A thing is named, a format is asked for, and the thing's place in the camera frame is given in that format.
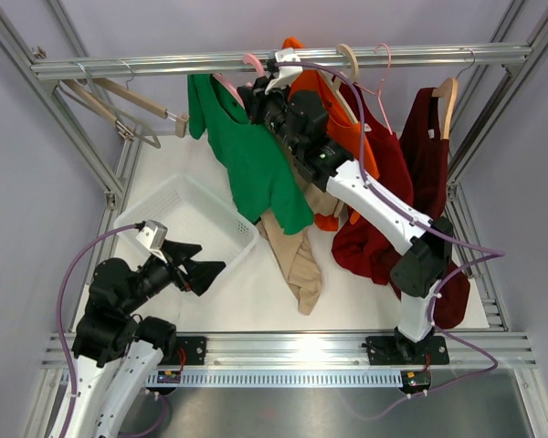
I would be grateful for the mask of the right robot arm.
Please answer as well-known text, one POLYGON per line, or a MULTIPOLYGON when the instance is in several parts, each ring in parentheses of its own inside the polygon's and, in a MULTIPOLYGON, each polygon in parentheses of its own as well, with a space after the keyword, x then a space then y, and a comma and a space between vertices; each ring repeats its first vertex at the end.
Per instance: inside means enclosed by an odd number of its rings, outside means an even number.
POLYGON ((449 222, 433 221, 375 181, 329 133, 330 114, 318 92, 280 89, 275 81, 260 77, 238 88, 250 122, 277 138, 306 182, 352 207, 401 256, 390 271, 402 304, 395 352, 405 362, 419 360, 435 332, 432 306, 451 258, 449 222))

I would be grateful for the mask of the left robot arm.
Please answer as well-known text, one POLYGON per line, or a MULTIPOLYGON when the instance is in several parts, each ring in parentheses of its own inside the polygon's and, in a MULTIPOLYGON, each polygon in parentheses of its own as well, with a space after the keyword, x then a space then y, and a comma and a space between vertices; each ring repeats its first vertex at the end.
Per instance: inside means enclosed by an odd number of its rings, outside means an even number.
POLYGON ((165 241, 137 269, 118 257, 96 266, 75 338, 62 345, 69 394, 52 436, 117 437, 157 366, 171 367, 170 380, 179 381, 184 366, 204 364, 205 338, 180 337, 174 323, 158 317, 135 317, 170 286, 197 297, 208 291, 226 264, 196 261, 201 250, 201 245, 165 241))

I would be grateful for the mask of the green t shirt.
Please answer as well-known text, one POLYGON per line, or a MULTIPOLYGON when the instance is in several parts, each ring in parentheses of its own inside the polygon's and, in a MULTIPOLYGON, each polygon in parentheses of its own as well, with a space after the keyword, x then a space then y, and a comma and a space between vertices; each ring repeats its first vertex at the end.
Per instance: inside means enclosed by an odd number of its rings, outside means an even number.
POLYGON ((252 223, 272 213, 287 235, 312 225, 313 211, 273 135, 252 124, 234 97, 209 74, 187 77, 187 98, 190 135, 206 138, 227 170, 238 212, 252 223))

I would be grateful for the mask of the pink plastic hanger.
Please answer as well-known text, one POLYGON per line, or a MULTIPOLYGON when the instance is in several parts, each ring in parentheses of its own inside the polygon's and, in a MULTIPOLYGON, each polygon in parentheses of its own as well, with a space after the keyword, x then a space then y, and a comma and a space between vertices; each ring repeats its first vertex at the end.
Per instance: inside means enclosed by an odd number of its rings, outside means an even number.
POLYGON ((242 80, 246 81, 245 85, 252 87, 251 79, 260 78, 265 75, 265 69, 253 53, 245 53, 242 57, 243 64, 248 68, 248 71, 242 71, 235 73, 234 82, 228 79, 227 75, 223 73, 214 73, 212 78, 234 99, 234 102, 238 104, 242 109, 245 108, 245 104, 241 96, 237 91, 237 87, 242 85, 242 80))

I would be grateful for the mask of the beige t shirt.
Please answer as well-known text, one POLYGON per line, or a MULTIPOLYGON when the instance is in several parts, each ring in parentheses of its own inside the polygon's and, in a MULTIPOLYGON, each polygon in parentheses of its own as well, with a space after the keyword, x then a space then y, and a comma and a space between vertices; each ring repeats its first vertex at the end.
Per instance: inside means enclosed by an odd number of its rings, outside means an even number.
MULTIPOLYGON (((344 203, 313 183, 300 182, 299 187, 314 212, 314 224, 322 231, 337 232, 344 203)), ((279 270, 297 300, 298 311, 310 315, 319 301, 323 283, 307 231, 285 235, 271 211, 261 216, 257 229, 269 242, 279 270)))

